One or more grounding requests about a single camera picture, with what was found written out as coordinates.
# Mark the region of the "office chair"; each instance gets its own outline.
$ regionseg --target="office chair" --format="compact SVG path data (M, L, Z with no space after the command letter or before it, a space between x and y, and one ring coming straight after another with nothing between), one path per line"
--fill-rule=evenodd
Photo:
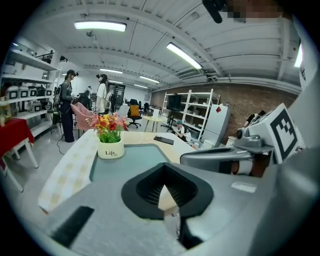
M138 129L138 126L141 126L140 123L136 122L136 120L142 119L142 117L139 114L139 105L130 105L130 111L128 112L128 118L133 120L132 122L129 123L128 127L130 125L134 125Z

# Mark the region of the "black rubber cover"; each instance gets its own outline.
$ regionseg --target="black rubber cover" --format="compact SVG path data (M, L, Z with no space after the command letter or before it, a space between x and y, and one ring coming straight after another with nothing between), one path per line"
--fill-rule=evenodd
M167 162L128 180L122 187L121 197L138 217L163 220L164 212L158 208L158 202L164 185L177 203L181 218L201 215L214 197L206 181Z

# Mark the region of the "pink chair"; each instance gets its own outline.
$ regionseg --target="pink chair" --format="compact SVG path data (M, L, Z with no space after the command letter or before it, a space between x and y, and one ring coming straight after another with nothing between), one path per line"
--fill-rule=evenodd
M71 104L71 109L76 116L76 128L78 129L78 138L80 137L80 130L87 131L92 129L88 122L92 122L94 114L86 109L80 102Z

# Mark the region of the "red tablecloth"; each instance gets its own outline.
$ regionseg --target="red tablecloth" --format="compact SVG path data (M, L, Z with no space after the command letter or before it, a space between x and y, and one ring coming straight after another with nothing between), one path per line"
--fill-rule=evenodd
M35 142L27 121L24 119L12 118L5 123L4 127L0 126L0 159L26 138L29 138L31 143Z

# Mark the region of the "white label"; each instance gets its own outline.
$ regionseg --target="white label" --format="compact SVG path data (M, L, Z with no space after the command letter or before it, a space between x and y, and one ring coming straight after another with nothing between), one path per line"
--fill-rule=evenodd
M256 192L256 189L257 189L257 186L254 184L243 183L240 181L236 181L236 182L232 183L231 187L236 190L241 190L241 191L245 191L248 193L254 193L254 192Z

